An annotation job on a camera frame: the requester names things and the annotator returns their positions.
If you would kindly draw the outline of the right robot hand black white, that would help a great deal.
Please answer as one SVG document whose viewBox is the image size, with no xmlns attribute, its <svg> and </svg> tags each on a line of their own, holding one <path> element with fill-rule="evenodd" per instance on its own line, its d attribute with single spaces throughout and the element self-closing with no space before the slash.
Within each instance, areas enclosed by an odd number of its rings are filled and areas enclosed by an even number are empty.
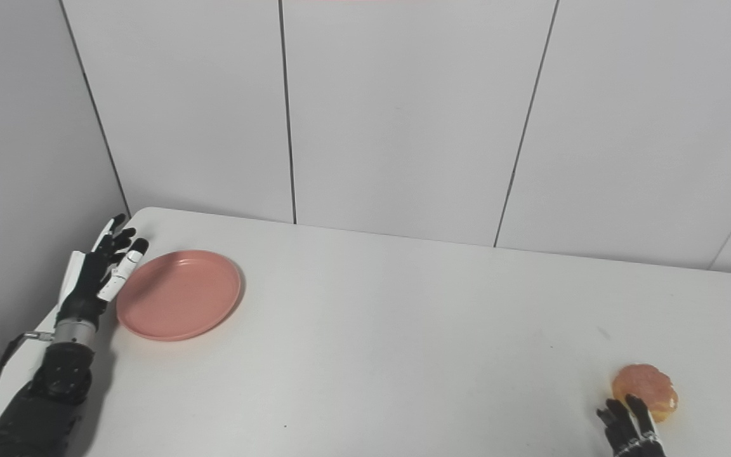
<svg viewBox="0 0 731 457">
<path fill-rule="evenodd" d="M 604 424 L 604 433 L 612 456 L 665 456 L 655 420 L 646 403 L 633 394 L 624 401 L 607 399 L 596 415 Z"/>
</svg>

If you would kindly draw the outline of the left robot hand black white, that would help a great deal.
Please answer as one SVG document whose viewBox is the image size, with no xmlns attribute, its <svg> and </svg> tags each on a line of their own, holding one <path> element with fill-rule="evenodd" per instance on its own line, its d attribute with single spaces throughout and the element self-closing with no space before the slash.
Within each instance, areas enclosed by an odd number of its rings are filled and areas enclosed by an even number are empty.
<svg viewBox="0 0 731 457">
<path fill-rule="evenodd" d="M 100 316 L 118 295 L 150 247 L 136 229 L 124 228 L 125 214 L 111 218 L 89 252 L 83 254 L 72 289 L 63 296 L 55 324 L 90 323 L 99 327 Z"/>
</svg>

